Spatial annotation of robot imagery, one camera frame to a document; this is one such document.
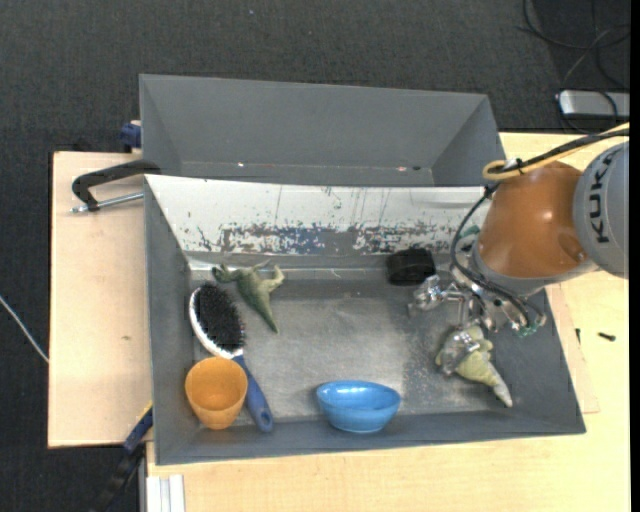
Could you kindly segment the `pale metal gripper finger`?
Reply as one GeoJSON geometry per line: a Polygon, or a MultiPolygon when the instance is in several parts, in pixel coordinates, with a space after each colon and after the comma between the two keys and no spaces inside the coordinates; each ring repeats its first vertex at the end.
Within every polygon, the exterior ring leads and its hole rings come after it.
{"type": "Polygon", "coordinates": [[[443,373],[453,373],[462,361],[480,348],[483,338],[480,327],[468,327],[451,332],[440,352],[439,366],[443,373]]]}
{"type": "Polygon", "coordinates": [[[412,292],[412,300],[407,305],[407,312],[410,317],[418,313],[429,312],[449,298],[450,291],[442,287],[440,277],[432,275],[412,292]]]}

